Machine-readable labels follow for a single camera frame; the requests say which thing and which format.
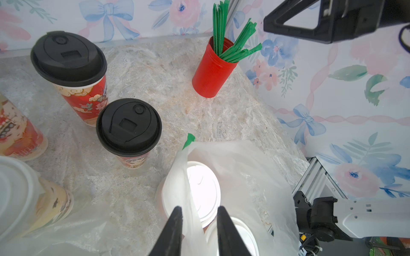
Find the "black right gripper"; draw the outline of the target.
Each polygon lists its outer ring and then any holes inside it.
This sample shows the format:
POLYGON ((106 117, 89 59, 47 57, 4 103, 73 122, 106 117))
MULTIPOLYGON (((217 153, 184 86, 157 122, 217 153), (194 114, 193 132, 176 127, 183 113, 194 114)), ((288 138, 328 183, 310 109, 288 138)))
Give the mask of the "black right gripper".
POLYGON ((331 44, 409 22, 409 1, 283 1, 265 16, 263 29, 331 44))

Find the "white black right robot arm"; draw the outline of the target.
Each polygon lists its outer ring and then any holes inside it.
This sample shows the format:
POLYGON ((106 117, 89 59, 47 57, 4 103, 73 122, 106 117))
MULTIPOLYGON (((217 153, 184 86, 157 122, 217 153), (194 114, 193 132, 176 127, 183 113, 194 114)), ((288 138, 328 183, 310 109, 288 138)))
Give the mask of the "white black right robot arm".
MULTIPOLYGON (((313 29, 287 21, 313 1, 284 1, 264 18, 266 32, 324 44, 338 43, 401 24, 410 26, 409 1, 320 1, 318 25, 313 29)), ((351 200, 319 197, 312 203, 296 199, 297 225, 322 241, 372 236, 410 235, 410 199, 351 200)))

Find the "green straw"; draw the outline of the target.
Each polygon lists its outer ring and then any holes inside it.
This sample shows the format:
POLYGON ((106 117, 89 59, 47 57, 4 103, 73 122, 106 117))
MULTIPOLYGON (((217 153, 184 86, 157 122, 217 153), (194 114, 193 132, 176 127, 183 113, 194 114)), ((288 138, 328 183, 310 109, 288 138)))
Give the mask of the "green straw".
POLYGON ((188 133, 186 142, 183 146, 183 150, 188 147, 192 142, 195 142, 195 136, 191 133, 188 133))

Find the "back black-lid red cup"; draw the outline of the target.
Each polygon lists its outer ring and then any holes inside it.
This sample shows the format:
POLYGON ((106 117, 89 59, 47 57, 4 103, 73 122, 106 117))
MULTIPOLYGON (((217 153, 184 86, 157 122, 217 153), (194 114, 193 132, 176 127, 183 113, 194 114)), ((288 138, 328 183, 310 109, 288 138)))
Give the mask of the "back black-lid red cup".
POLYGON ((108 104, 107 60, 102 50, 78 34, 48 32, 34 44, 31 62, 83 122, 95 127, 108 104))

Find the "black-lid red cup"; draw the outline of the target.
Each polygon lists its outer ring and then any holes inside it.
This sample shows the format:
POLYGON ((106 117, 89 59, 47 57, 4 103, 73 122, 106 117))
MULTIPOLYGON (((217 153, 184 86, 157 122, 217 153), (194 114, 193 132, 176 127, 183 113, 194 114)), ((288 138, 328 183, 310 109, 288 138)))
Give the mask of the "black-lid red cup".
POLYGON ((101 111, 96 132, 102 146, 126 168, 138 169, 161 138, 162 120, 147 102, 123 98, 101 111))
POLYGON ((95 127, 108 104, 107 60, 102 50, 78 34, 48 32, 34 44, 31 62, 83 122, 95 127))

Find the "green wrapped straws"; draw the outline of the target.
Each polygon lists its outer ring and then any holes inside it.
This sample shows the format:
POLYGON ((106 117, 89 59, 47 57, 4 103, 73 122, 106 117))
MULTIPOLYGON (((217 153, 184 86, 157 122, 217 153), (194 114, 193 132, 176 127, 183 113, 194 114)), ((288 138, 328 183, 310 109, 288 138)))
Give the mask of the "green wrapped straws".
POLYGON ((236 64, 242 59, 260 51, 261 43, 248 48, 246 43, 256 33, 257 23, 248 20, 237 38, 233 36, 233 29, 227 28, 229 1, 219 1, 212 9, 212 38, 213 51, 223 61, 236 64))

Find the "clear plastic carrier bag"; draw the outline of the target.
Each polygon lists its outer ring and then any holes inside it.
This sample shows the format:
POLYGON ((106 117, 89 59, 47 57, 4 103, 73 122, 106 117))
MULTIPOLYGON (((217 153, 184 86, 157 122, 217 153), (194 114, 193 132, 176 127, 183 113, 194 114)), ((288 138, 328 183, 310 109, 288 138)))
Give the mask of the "clear plastic carrier bag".
POLYGON ((207 165, 221 188, 226 208, 253 256, 295 256, 299 229, 292 190, 275 164, 251 142, 192 142, 180 150, 157 188, 161 215, 182 208, 184 256, 217 256, 217 216, 203 229, 187 176, 188 161, 207 165))

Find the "red straw holder cup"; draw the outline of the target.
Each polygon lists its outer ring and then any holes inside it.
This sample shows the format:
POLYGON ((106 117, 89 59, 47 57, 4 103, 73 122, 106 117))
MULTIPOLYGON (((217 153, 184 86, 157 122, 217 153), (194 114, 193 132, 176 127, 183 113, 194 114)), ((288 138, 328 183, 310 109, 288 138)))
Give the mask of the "red straw holder cup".
POLYGON ((202 97, 215 97, 238 63, 222 60, 213 49, 214 37, 211 37, 200 64, 193 76, 192 85, 202 97))

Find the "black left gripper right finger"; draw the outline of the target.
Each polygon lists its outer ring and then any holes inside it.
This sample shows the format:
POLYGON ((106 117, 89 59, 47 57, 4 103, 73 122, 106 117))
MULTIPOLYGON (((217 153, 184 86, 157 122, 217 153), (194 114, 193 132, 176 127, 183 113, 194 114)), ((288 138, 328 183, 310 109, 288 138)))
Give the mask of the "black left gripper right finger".
POLYGON ((217 235, 220 256, 251 256, 226 208, 217 210, 217 235))

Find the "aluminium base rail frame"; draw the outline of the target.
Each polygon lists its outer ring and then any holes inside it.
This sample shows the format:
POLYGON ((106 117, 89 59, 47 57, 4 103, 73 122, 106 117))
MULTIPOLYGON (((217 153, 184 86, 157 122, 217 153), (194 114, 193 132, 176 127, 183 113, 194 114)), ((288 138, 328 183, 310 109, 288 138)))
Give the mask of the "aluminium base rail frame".
POLYGON ((307 159, 309 167, 293 190, 293 198, 304 198, 311 205, 316 198, 347 199, 331 175, 316 157, 307 159))

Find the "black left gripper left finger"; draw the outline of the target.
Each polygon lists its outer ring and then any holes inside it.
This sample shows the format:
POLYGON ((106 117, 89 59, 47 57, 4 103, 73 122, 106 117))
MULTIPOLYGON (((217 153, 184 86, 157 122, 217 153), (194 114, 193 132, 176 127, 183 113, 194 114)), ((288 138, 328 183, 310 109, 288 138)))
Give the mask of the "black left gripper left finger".
POLYGON ((180 256, 182 251, 183 213, 176 206, 166 222, 149 256, 180 256))

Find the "front black-lid red cup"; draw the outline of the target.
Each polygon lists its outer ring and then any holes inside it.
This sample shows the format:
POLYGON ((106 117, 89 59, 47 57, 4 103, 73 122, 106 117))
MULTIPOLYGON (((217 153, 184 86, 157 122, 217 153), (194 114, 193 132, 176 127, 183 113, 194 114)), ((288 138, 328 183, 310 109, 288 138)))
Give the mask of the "front black-lid red cup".
POLYGON ((96 132, 102 146, 126 168, 138 169, 161 138, 162 120, 147 102, 123 98, 101 111, 96 132))

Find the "back left white-lid cup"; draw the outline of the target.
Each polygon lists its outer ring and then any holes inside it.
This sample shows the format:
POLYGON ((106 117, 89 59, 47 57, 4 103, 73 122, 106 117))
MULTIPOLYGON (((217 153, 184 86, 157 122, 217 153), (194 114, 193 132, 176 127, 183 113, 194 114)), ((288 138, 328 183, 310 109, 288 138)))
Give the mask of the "back left white-lid cup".
POLYGON ((1 95, 1 156, 30 161, 41 156, 48 139, 4 95, 1 95))

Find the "front left white-lid cup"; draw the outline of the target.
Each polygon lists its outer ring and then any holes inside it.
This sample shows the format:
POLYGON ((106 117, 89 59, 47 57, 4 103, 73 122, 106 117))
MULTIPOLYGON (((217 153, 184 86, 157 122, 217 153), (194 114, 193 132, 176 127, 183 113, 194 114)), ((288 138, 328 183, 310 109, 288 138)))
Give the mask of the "front left white-lid cup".
POLYGON ((63 220, 73 206, 70 191, 20 160, 1 157, 1 244, 63 220))

